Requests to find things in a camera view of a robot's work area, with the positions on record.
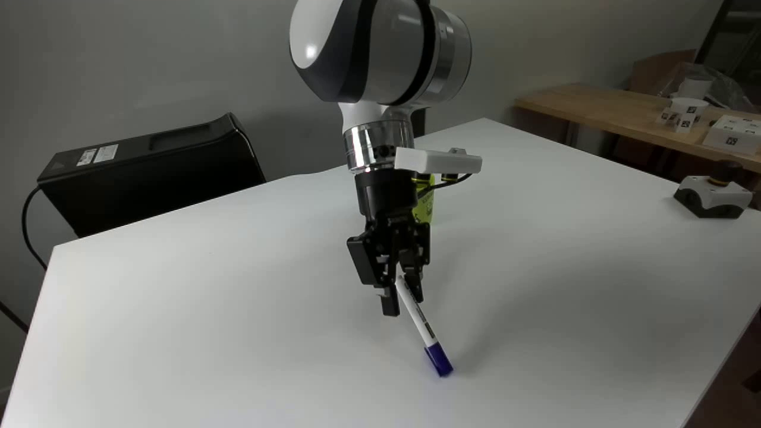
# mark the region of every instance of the black cable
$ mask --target black cable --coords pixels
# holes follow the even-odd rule
[[[32,199],[34,199],[37,192],[41,192],[41,188],[34,188],[34,190],[29,192],[29,196],[24,199],[24,209],[22,209],[22,233],[24,233],[27,250],[34,253],[34,259],[37,259],[37,264],[41,264],[43,268],[48,268],[46,259],[32,248],[29,227],[27,227],[29,205],[32,205]]]
[[[460,186],[460,183],[463,183],[466,179],[471,179],[471,174],[460,176],[460,179],[455,179],[455,181],[445,181],[445,183],[423,188],[423,190],[419,192],[419,199],[423,199],[423,196],[431,195],[432,190]]]
[[[24,318],[18,318],[10,307],[4,307],[0,301],[0,313],[4,313],[18,331],[29,332],[29,322],[24,322]]]

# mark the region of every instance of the blue marker cap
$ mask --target blue marker cap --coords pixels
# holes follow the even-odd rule
[[[455,371],[442,345],[435,341],[432,346],[426,346],[426,355],[441,378],[448,378]]]

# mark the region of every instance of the marker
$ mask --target marker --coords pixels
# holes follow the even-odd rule
[[[435,339],[435,335],[432,335],[422,307],[411,297],[405,277],[398,277],[398,295],[400,295],[410,318],[413,320],[413,328],[419,331],[423,345],[426,345],[426,355],[429,355],[435,372],[441,378],[448,378],[455,371],[451,364],[449,364],[449,356],[445,355],[445,346]]]

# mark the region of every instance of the black box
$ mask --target black box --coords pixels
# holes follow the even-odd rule
[[[263,183],[234,113],[60,152],[37,179],[76,234],[92,234]]]

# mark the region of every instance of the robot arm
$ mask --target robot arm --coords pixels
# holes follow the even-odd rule
[[[431,233],[411,213],[419,174],[481,171],[481,157],[413,149],[410,120],[413,108],[462,91],[471,36],[429,0],[299,0],[291,55],[305,82],[343,112],[347,167],[366,217],[366,231],[347,248],[362,283],[381,289],[382,313],[398,316],[400,280],[423,300]]]

